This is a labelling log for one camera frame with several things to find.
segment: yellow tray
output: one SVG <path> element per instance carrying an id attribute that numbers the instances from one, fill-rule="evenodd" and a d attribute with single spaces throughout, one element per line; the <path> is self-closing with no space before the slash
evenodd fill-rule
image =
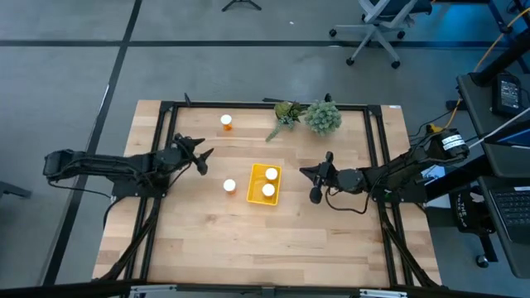
<path id="1" fill-rule="evenodd" d="M 278 178 L 272 183 L 267 180 L 267 177 L 265 177 L 265 171 L 268 168 L 273 168 L 278 171 Z M 247 201 L 250 203 L 268 204 L 273 206 L 278 204 L 281 180 L 282 168 L 280 166 L 253 164 L 252 173 L 250 173 L 250 183 L 248 183 Z M 270 198 L 266 197 L 262 192 L 263 186 L 267 183 L 274 185 L 274 189 L 276 190 L 274 195 Z"/>

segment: green plant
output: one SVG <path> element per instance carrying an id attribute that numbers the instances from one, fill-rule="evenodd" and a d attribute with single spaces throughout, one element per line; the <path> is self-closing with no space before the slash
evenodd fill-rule
<path id="1" fill-rule="evenodd" d="M 295 121 L 300 122 L 299 117 L 304 114 L 304 108 L 299 103 L 281 102 L 274 105 L 274 112 L 278 122 L 272 132 L 265 139 L 265 142 L 271 141 L 282 127 L 287 126 L 289 130 L 295 127 Z"/>
<path id="2" fill-rule="evenodd" d="M 299 117 L 304 114 L 304 108 L 297 102 L 281 102 L 274 105 L 276 118 L 281 119 L 288 117 L 294 121 L 300 122 Z"/>
<path id="3" fill-rule="evenodd" d="M 341 123 L 342 117 L 333 101 L 318 101 L 307 109 L 306 124 L 321 136 L 334 132 Z"/>

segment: tripod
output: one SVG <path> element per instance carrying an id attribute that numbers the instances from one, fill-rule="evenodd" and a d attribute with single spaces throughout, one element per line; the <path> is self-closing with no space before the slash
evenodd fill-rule
<path id="1" fill-rule="evenodd" d="M 226 6 L 223 7 L 223 9 L 221 9 L 221 12 L 226 12 L 226 10 L 229 9 L 229 7 L 231 7 L 232 4 L 234 4 L 236 2 L 248 2 L 252 6 L 254 6 L 256 9 L 262 10 L 262 8 L 259 5 L 257 5 L 256 3 L 254 3 L 252 0 L 232 0 L 232 1 L 230 1 L 230 3 L 226 4 Z"/>

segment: concrete floor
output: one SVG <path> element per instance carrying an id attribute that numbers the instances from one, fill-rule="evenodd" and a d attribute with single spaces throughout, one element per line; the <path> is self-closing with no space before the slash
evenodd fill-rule
<path id="1" fill-rule="evenodd" d="M 225 2 L 144 0 L 132 39 L 328 41 L 331 26 L 359 23 L 362 13 L 351 0 L 257 0 L 261 12 L 236 4 L 221 13 Z M 133 4 L 3 0 L 0 40 L 122 40 Z M 502 13 L 504 7 L 499 2 Z M 486 6 L 435 5 L 430 16 L 416 20 L 407 41 L 492 41 L 498 35 Z M 361 37 L 340 36 L 349 41 Z M 402 59 L 398 70 L 376 48 L 365 49 L 348 67 L 345 59 L 353 51 L 309 46 L 128 48 L 98 153 L 123 153 L 139 99 L 182 100 L 184 92 L 194 101 L 269 97 L 310 102 L 331 93 L 340 103 L 400 104 L 407 130 L 416 133 L 419 124 L 444 113 L 444 102 L 456 98 L 455 77 L 470 72 L 485 49 L 397 48 Z M 117 47 L 0 47 L 0 180 L 33 191 L 29 200 L 9 195 L 0 200 L 0 288 L 41 282 L 69 194 L 46 184 L 43 156 L 61 148 L 85 148 L 117 53 Z M 510 70 L 521 71 L 517 65 Z M 453 126 L 464 137 L 475 134 L 466 113 L 458 113 Z M 109 193 L 111 187 L 90 178 L 87 188 Z M 103 197 L 84 195 L 57 282 L 90 279 L 107 206 Z M 498 239 L 494 243 L 501 262 L 484 270 L 474 264 L 477 238 L 436 225 L 431 234 L 446 286 L 530 296 L 530 283 L 511 275 Z"/>

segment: wooden tabletop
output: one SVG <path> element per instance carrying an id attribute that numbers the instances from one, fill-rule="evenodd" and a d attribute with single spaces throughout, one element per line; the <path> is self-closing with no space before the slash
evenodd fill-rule
<path id="1" fill-rule="evenodd" d="M 139 101 L 125 155 L 150 151 L 160 101 Z M 409 148 L 398 106 L 382 106 L 391 158 Z M 234 129 L 224 131 L 223 114 Z M 209 171 L 200 176 L 192 166 L 162 201 L 149 267 L 148 281 L 282 286 L 388 286 L 387 267 L 377 207 L 369 203 L 364 215 L 337 212 L 309 201 L 311 182 L 299 172 L 316 166 L 327 151 L 337 169 L 370 166 L 361 112 L 341 111 L 342 126 L 319 137 L 302 123 L 281 131 L 269 143 L 265 137 L 276 117 L 268 109 L 179 108 L 176 132 L 205 137 L 195 151 L 215 148 Z M 162 133 L 165 140 L 166 130 Z M 373 134 L 382 162 L 375 119 Z M 252 164 L 282 167 L 277 206 L 246 201 Z M 223 182 L 234 179 L 235 195 Z M 366 194 L 338 194 L 337 207 L 362 209 Z M 102 276 L 130 243 L 139 198 L 126 198 L 108 215 L 94 277 Z M 425 214 L 414 204 L 402 204 L 407 245 L 429 276 L 440 282 Z M 140 248 L 133 276 L 139 276 Z M 398 251 L 394 249 L 402 281 Z"/>

